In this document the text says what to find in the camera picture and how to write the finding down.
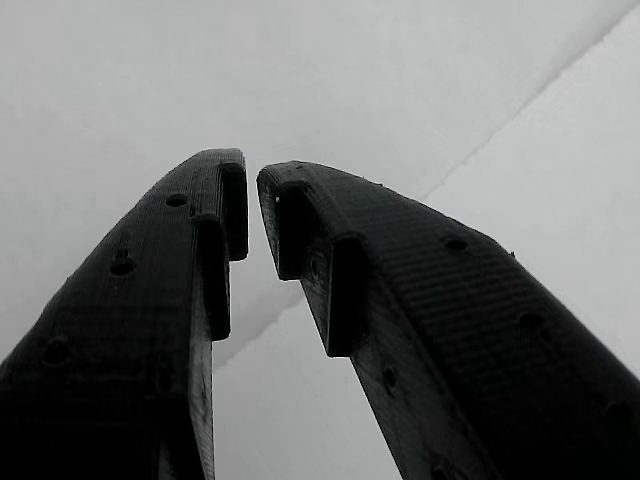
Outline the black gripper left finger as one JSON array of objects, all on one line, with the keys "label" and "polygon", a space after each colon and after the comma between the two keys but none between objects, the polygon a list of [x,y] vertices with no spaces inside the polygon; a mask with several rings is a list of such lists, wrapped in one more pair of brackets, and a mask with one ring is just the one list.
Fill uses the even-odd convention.
[{"label": "black gripper left finger", "polygon": [[247,253],[240,150],[163,176],[2,361],[2,477],[213,478],[212,345]]}]

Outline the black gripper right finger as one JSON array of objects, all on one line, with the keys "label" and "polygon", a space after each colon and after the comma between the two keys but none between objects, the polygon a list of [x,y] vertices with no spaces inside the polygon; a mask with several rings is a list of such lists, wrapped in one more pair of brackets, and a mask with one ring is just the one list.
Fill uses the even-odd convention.
[{"label": "black gripper right finger", "polygon": [[639,381],[495,240],[290,161],[257,190],[277,274],[351,361],[405,479],[635,479]]}]

